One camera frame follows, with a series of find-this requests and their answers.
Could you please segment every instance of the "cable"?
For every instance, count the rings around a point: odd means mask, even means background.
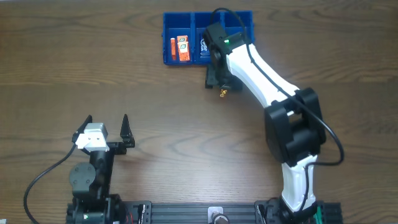
[[[31,188],[33,187],[34,184],[36,184],[36,182],[42,178],[45,174],[47,174],[48,172],[50,172],[52,169],[56,168],[59,164],[63,163],[66,159],[68,159],[70,157],[70,155],[73,153],[73,151],[76,148],[76,144],[73,144],[72,148],[70,149],[70,151],[68,152],[68,154],[61,159],[60,161],[58,161],[57,163],[55,163],[54,165],[50,166],[48,169],[46,169],[45,171],[43,171],[43,173],[41,173],[40,175],[38,175],[27,187],[26,191],[25,191],[25,195],[24,195],[24,209],[26,212],[26,215],[30,218],[30,220],[32,220],[32,222],[34,224],[39,224],[38,221],[36,221],[36,219],[33,217],[33,215],[30,213],[29,208],[27,207],[27,196],[29,195],[29,191],[31,190]]]
[[[241,20],[241,18],[237,15],[236,12],[231,11],[227,8],[217,8],[213,11],[213,13],[211,13],[211,17],[210,17],[210,24],[213,23],[213,17],[215,15],[215,13],[217,11],[220,10],[224,10],[224,11],[228,11],[229,13],[231,13],[235,18],[237,18],[237,20],[239,21],[239,24],[241,25],[242,29],[243,29],[243,35],[244,35],[244,39],[247,39],[247,32],[246,32],[246,27],[243,24],[243,21]],[[250,48],[249,48],[249,43],[246,43],[246,49],[248,50],[248,55],[249,58],[251,60],[251,63],[268,79],[269,82],[271,82],[281,93],[283,93],[288,99],[290,99],[291,101],[293,101],[299,108],[301,108],[302,110],[304,110],[307,114],[309,114],[312,118],[315,119],[316,122],[318,122],[319,124],[321,124],[330,134],[330,136],[333,138],[333,140],[336,142],[336,145],[339,149],[340,152],[340,159],[339,161],[336,162],[310,162],[308,163],[305,167],[304,167],[304,171],[305,171],[305,182],[306,182],[306,188],[305,188],[305,194],[304,194],[304,199],[303,202],[301,204],[300,210],[299,212],[301,212],[304,208],[305,202],[308,199],[308,186],[310,185],[310,181],[309,181],[309,177],[308,177],[308,167],[309,166],[338,166],[340,165],[343,161],[344,161],[344,148],[343,145],[341,144],[340,140],[338,139],[336,133],[329,127],[329,125],[327,125],[324,121],[322,121],[322,119],[320,119],[316,114],[314,114],[309,108],[307,108],[304,104],[302,104],[299,100],[297,100],[296,98],[294,98],[293,96],[290,96],[283,88],[281,88],[278,84],[276,84],[276,82],[274,82],[266,73],[265,71],[263,71],[261,69],[261,67],[256,63],[256,61],[253,59],[251,53],[250,53]]]

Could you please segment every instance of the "blue tray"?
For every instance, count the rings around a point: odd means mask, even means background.
[[[248,37],[254,42],[252,11],[236,11],[246,26]],[[206,27],[210,25],[211,12],[165,12],[163,13],[163,61],[166,65],[206,65],[211,62],[209,55],[201,55],[200,42]],[[227,34],[242,32],[238,20],[228,12],[217,12],[213,22],[221,22]],[[173,60],[170,51],[170,38],[188,35],[190,61]]]

